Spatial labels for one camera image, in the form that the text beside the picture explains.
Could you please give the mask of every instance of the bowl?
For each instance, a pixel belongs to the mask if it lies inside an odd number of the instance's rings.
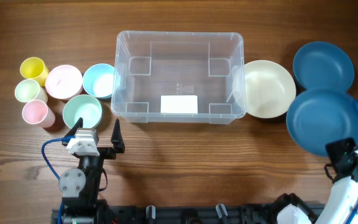
[[[111,97],[114,67],[105,63],[93,65],[84,74],[83,87],[87,94],[107,99]]]
[[[83,118],[83,128],[96,127],[102,118],[102,105],[89,95],[78,95],[69,100],[63,109],[63,120],[72,128],[79,118]]]
[[[354,81],[349,56],[327,42],[312,42],[301,47],[293,59],[293,73],[306,90],[326,88],[346,92]]]
[[[247,63],[244,70],[247,113],[257,118],[275,118],[287,112],[296,97],[296,86],[285,68],[268,60],[256,60]]]
[[[82,74],[72,65],[60,65],[50,71],[45,88],[51,97],[69,100],[82,92]]]

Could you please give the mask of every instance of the plate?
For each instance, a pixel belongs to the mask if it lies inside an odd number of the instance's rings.
[[[295,99],[296,86],[284,67],[268,60],[256,60],[247,63],[244,70],[247,113],[258,118],[275,118],[287,112]],[[239,83],[239,76],[236,76],[234,90]]]
[[[293,60],[293,72],[306,90],[329,88],[346,92],[354,81],[349,56],[327,42],[312,42],[301,47]]]
[[[319,156],[328,156],[327,143],[348,137],[358,143],[358,115],[352,102],[335,90],[304,91],[288,109],[288,132],[300,147]]]

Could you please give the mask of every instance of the dark blue plate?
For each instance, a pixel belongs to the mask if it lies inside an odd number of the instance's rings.
[[[328,156],[325,146],[352,137],[358,143],[358,115],[353,98],[334,90],[308,90],[292,102],[287,112],[287,128],[303,149]]]
[[[339,47],[327,42],[304,45],[293,59],[296,81],[306,90],[329,88],[346,92],[354,80],[351,59]]]

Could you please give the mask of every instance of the clear plastic storage bin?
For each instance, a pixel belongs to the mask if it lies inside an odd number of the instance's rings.
[[[245,115],[237,33],[122,31],[111,110],[129,122],[229,124]]]

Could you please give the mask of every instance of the yellow cup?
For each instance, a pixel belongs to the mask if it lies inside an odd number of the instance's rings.
[[[31,57],[24,60],[20,66],[20,73],[24,78],[34,79],[40,86],[45,86],[49,70],[43,60]]]

